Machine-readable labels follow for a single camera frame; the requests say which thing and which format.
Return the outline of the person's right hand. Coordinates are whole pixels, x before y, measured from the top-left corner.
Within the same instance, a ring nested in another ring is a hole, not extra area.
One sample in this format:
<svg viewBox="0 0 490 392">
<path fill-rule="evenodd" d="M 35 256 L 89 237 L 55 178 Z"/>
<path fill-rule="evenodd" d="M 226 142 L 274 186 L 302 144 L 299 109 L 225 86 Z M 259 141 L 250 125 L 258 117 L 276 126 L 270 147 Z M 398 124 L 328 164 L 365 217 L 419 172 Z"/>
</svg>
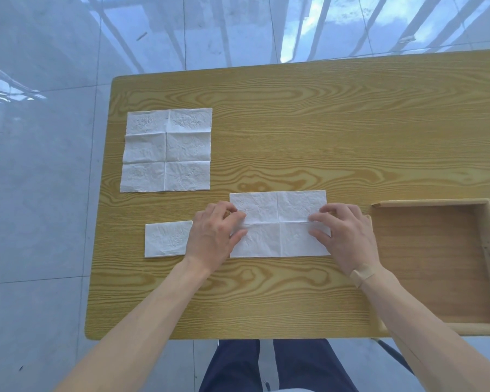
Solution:
<svg viewBox="0 0 490 392">
<path fill-rule="evenodd" d="M 357 205 L 328 203 L 308 220 L 330 229 L 332 243 L 324 247 L 347 277 L 361 264 L 381 265 L 371 222 Z"/>
</svg>

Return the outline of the person's left hand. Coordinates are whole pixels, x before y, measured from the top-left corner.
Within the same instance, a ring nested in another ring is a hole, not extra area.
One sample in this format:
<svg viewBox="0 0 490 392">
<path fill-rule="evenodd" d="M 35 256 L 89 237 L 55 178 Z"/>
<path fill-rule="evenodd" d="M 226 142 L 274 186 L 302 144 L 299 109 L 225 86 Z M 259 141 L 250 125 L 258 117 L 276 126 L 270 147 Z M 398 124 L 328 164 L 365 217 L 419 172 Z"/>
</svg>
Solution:
<svg viewBox="0 0 490 392">
<path fill-rule="evenodd" d="M 234 231 L 245 229 L 245 218 L 245 212 L 225 201 L 210 203 L 205 210 L 196 212 L 184 256 L 189 268 L 203 278 L 213 274 L 230 257 L 229 237 Z"/>
</svg>

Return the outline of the half-folded white paper napkin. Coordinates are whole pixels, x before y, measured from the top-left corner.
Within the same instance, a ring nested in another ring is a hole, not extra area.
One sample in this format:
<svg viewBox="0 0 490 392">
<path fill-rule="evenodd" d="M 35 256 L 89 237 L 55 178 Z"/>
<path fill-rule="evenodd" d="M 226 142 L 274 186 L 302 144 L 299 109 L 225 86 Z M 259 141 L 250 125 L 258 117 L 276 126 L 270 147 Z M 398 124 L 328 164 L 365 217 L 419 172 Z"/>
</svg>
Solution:
<svg viewBox="0 0 490 392">
<path fill-rule="evenodd" d="M 229 200 L 246 214 L 239 229 L 247 234 L 235 245 L 231 258 L 321 257 L 329 253 L 309 234 L 323 223 L 308 217 L 327 203 L 325 190 L 230 193 Z"/>
</svg>

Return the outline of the person's right forearm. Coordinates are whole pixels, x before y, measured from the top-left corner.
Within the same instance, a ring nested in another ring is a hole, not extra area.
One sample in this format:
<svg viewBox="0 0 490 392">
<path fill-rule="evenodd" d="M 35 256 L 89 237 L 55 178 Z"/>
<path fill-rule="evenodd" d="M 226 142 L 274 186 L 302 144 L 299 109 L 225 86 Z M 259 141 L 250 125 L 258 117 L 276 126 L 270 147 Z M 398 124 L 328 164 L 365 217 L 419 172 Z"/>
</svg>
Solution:
<svg viewBox="0 0 490 392">
<path fill-rule="evenodd" d="M 427 392 L 490 392 L 490 361 L 382 266 L 360 289 Z"/>
</svg>

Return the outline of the person's left forearm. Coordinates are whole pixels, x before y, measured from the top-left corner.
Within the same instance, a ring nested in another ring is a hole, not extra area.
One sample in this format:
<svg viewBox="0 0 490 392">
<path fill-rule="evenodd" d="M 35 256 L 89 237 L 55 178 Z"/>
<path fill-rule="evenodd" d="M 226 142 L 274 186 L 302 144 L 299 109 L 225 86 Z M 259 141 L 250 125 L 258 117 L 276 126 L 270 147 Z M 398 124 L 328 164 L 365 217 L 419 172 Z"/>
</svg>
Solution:
<svg viewBox="0 0 490 392">
<path fill-rule="evenodd" d="M 217 267 L 213 261 L 185 256 L 78 362 L 55 392 L 138 391 L 190 300 Z"/>
</svg>

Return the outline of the beige adhesive bandage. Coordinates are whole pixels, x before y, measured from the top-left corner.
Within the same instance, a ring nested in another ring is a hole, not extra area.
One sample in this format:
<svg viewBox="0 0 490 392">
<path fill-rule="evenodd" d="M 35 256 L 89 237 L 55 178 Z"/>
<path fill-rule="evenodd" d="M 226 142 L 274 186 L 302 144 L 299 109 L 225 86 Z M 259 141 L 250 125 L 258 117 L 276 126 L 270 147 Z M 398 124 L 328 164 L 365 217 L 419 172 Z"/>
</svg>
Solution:
<svg viewBox="0 0 490 392">
<path fill-rule="evenodd" d="M 371 264 L 365 264 L 364 263 L 364 264 L 359 265 L 356 269 L 354 269 L 350 273 L 349 279 L 353 282 L 353 284 L 355 285 L 355 287 L 357 289 L 360 289 L 362 284 L 367 279 L 372 277 L 377 272 L 377 270 L 378 270 L 377 267 L 374 267 Z"/>
</svg>

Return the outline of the small folded white paper napkin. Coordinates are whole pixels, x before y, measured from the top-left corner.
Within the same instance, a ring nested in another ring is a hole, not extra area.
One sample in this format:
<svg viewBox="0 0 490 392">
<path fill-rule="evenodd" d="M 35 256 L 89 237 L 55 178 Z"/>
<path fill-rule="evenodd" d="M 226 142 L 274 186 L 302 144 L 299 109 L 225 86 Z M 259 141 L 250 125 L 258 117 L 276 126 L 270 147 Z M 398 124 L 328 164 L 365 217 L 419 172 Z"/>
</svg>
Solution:
<svg viewBox="0 0 490 392">
<path fill-rule="evenodd" d="M 191 220 L 146 224 L 144 257 L 185 255 L 191 227 Z"/>
</svg>

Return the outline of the unfolded white paper napkin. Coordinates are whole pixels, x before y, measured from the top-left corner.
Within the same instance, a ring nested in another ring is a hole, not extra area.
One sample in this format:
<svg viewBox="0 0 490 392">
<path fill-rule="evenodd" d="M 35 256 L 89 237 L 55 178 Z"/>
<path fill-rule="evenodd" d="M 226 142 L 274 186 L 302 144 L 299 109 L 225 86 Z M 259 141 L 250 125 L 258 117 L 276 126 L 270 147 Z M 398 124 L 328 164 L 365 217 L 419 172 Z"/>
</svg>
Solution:
<svg viewBox="0 0 490 392">
<path fill-rule="evenodd" d="M 208 191 L 213 110 L 128 112 L 120 192 Z"/>
</svg>

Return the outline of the wooden tray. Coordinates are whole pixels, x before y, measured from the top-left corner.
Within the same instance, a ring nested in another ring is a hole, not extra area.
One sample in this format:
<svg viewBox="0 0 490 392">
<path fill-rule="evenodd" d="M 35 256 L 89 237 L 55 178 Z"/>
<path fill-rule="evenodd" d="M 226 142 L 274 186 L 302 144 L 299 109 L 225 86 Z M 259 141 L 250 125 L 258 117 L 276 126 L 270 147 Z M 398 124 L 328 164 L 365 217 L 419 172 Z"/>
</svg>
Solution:
<svg viewBox="0 0 490 392">
<path fill-rule="evenodd" d="M 372 204 L 382 265 L 462 336 L 490 336 L 490 199 Z"/>
</svg>

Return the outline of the dark blue trousers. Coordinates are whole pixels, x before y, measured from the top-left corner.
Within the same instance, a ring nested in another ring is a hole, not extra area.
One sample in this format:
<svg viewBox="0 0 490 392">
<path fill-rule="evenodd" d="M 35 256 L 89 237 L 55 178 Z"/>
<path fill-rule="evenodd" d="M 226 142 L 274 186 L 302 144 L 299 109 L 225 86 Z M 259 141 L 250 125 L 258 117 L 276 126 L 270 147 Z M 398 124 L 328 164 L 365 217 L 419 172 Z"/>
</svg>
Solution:
<svg viewBox="0 0 490 392">
<path fill-rule="evenodd" d="M 359 392 L 326 339 L 274 339 L 278 392 Z M 263 392 L 260 340 L 220 340 L 199 392 Z"/>
</svg>

